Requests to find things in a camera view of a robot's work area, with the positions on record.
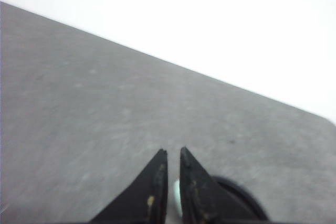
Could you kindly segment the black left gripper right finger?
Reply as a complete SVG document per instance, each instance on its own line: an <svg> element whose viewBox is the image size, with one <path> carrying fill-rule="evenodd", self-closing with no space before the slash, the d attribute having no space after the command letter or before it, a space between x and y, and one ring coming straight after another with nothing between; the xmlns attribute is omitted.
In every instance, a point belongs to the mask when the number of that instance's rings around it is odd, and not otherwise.
<svg viewBox="0 0 336 224"><path fill-rule="evenodd" d="M235 196L222 189L187 147L181 148L180 195L184 223L260 220Z"/></svg>

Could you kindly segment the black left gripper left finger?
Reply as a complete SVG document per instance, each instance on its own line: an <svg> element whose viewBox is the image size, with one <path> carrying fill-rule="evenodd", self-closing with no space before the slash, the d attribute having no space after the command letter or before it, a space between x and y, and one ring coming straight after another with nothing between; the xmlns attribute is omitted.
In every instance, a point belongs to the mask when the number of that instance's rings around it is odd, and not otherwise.
<svg viewBox="0 0 336 224"><path fill-rule="evenodd" d="M167 175L167 151L160 149L136 179L90 222L165 223Z"/></svg>

